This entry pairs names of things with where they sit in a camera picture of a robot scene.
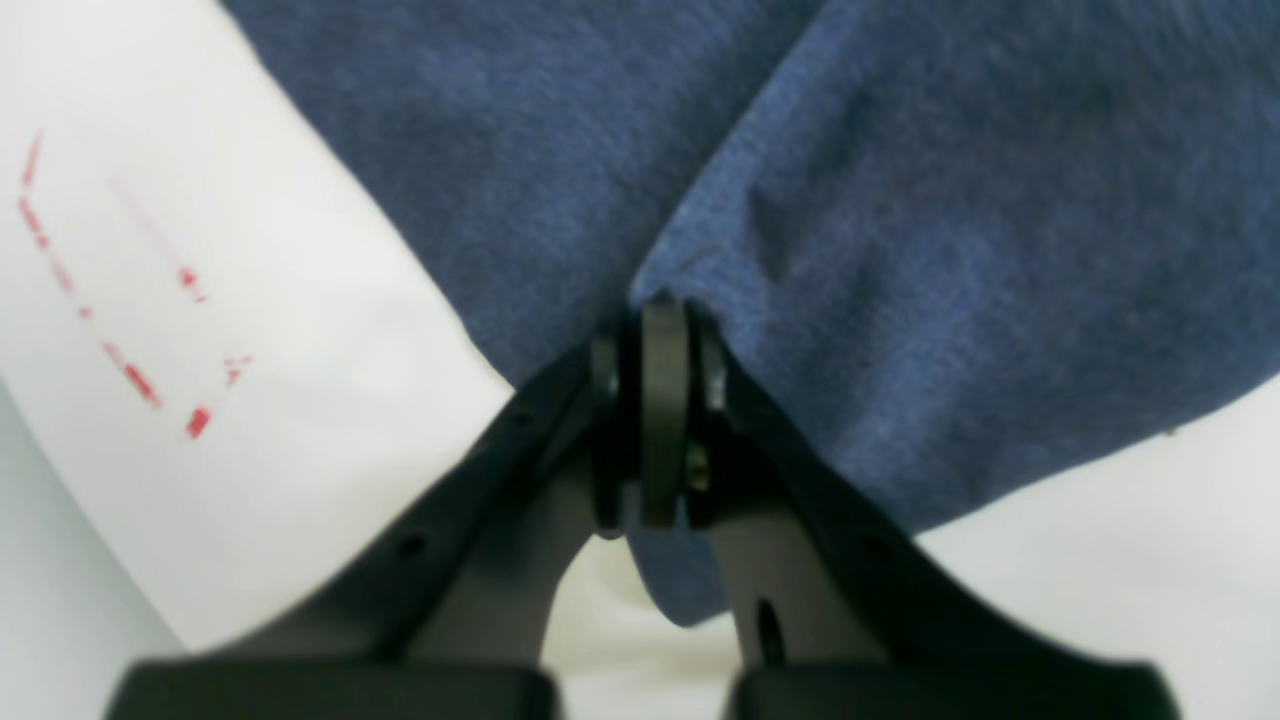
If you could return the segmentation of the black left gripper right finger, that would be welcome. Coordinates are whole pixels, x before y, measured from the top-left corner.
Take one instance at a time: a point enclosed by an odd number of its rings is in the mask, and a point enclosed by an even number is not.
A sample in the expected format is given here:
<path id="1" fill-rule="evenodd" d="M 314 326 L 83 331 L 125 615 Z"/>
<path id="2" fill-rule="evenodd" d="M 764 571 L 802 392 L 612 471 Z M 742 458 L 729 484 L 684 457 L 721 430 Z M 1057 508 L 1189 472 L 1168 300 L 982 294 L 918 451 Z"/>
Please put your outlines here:
<path id="1" fill-rule="evenodd" d="M 675 300 L 640 314 L 640 518 L 712 544 L 731 719 L 1176 719 L 1161 675 L 1029 632 L 827 468 Z"/>

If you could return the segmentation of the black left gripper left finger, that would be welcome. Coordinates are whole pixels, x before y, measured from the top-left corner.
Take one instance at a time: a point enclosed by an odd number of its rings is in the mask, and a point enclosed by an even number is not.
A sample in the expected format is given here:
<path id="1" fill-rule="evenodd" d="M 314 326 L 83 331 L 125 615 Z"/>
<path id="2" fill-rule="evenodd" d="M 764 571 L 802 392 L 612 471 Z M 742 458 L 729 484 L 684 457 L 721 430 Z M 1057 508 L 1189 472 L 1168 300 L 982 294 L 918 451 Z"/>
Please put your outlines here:
<path id="1" fill-rule="evenodd" d="M 625 525 L 634 324 L 607 319 L 305 601 L 207 653 L 136 664 L 110 719 L 562 719 L 539 666 L 561 579 Z"/>

